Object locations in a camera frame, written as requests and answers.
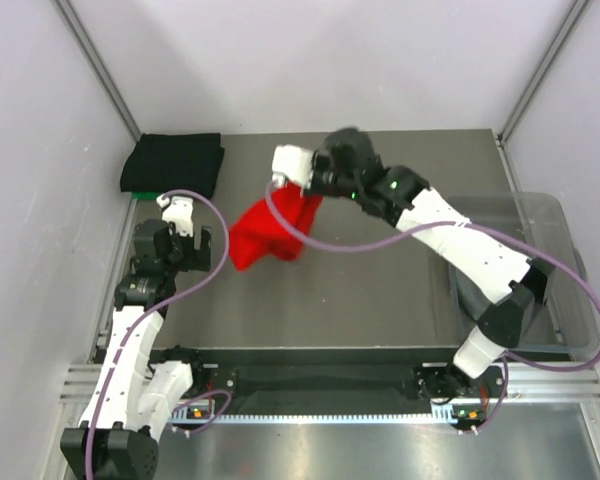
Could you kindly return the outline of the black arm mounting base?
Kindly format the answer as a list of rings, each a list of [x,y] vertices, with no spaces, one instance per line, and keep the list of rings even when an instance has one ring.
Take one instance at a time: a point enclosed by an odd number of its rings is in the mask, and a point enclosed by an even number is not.
[[[451,364],[449,347],[155,349],[153,365],[183,360],[188,396],[226,389],[227,414],[346,416],[425,413],[438,403],[492,405],[504,375],[490,366],[472,380]]]

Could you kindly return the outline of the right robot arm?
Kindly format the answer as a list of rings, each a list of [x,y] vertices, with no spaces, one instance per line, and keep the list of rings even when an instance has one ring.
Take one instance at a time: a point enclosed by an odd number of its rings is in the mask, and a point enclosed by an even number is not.
[[[527,319],[546,301],[551,264],[469,229],[469,218],[417,172],[384,166],[370,137],[354,127],[331,133],[320,148],[303,154],[297,181],[308,194],[350,197],[400,232],[419,227],[416,239],[481,291],[488,304],[446,372],[449,388],[458,395],[482,385],[486,369],[518,346]]]

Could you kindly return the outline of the red t shirt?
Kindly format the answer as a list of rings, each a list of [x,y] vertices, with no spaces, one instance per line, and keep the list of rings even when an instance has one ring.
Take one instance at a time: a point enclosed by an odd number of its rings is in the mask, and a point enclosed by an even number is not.
[[[323,201],[321,196],[304,196],[299,187],[287,185],[275,189],[271,198],[286,221],[303,234],[310,233]],[[294,261],[304,246],[277,222],[264,199],[251,206],[230,228],[229,244],[229,257],[238,271],[249,269],[266,256]]]

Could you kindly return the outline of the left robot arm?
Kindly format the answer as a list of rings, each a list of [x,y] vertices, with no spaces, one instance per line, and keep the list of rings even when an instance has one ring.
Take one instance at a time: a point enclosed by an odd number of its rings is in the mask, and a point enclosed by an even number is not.
[[[111,332],[100,374],[75,427],[60,449],[79,479],[151,479],[159,442],[177,401],[206,387],[205,370],[189,353],[175,352],[156,366],[150,356],[181,272],[211,268],[209,227],[178,232],[172,221],[135,227],[126,274],[114,292]]]

